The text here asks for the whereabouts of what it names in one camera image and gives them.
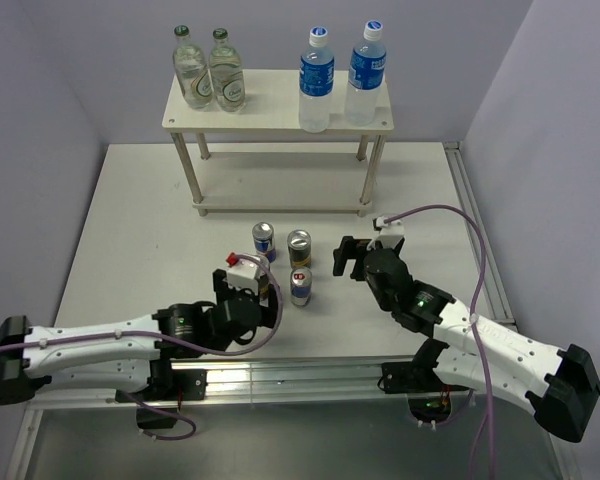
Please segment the gray wall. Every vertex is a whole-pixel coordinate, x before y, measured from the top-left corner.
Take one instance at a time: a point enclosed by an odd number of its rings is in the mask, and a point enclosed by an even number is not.
[[[466,139],[521,329],[600,373],[600,0],[536,0]],[[600,480],[600,402],[577,449]]]
[[[0,324],[55,317],[102,146],[15,0],[0,0]],[[0,478],[22,417],[0,408]]]
[[[21,2],[109,143],[170,141],[160,123],[173,75],[172,31],[179,23],[189,25],[206,52],[213,43],[212,29],[224,26],[246,67],[289,69],[298,67],[309,29],[324,24],[330,30],[336,68],[346,69],[351,48],[371,18],[385,23],[394,138],[460,140],[531,4],[531,0]]]

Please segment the soda can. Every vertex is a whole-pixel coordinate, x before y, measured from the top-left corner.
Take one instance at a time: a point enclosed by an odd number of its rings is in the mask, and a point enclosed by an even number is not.
[[[276,259],[276,242],[273,238],[273,225],[266,222],[256,223],[251,230],[256,252],[267,257],[269,262]]]
[[[311,235],[306,230],[294,230],[287,237],[289,262],[292,267],[311,266]]]
[[[291,272],[291,303],[304,307],[311,298],[311,270],[296,268]]]
[[[255,255],[245,254],[245,256],[255,258],[264,264],[265,267],[270,267],[269,260],[264,255],[256,253]],[[261,268],[258,268],[258,294],[261,302],[269,299],[269,277],[267,277],[267,274]]]

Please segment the gold and black can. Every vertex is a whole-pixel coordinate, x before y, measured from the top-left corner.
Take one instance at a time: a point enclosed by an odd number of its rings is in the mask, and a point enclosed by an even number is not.
[[[294,268],[311,267],[311,235],[306,230],[294,230],[287,237],[289,262]]]

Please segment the clear plastic bottle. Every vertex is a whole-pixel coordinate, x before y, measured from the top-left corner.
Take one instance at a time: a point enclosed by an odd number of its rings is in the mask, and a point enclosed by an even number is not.
[[[213,101],[213,92],[204,53],[191,42],[186,25],[177,26],[174,33],[178,45],[173,50],[173,68],[182,96],[190,107],[198,110],[206,108]]]
[[[369,125],[376,115],[387,58],[381,38],[382,24],[372,20],[364,27],[364,38],[353,47],[344,106],[344,114],[353,125]]]
[[[211,80],[220,108],[237,112],[244,106],[244,76],[242,61],[235,48],[229,45],[229,34],[224,28],[213,31],[216,46],[209,55]]]
[[[329,126],[334,59],[327,29],[314,27],[309,34],[309,48],[300,59],[300,127],[318,133]]]

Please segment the bottle cap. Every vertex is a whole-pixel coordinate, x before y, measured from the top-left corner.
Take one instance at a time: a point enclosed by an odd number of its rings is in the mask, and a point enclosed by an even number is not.
[[[382,24],[377,20],[371,20],[364,26],[364,39],[377,42],[382,38]]]
[[[173,33],[176,34],[176,37],[186,37],[189,35],[189,27],[186,25],[178,25],[173,29]]]
[[[215,38],[216,40],[222,40],[223,38],[227,38],[229,34],[227,33],[227,30],[225,28],[216,28],[213,31],[213,38]]]
[[[324,47],[329,42],[329,32],[324,27],[313,27],[309,33],[309,45]]]

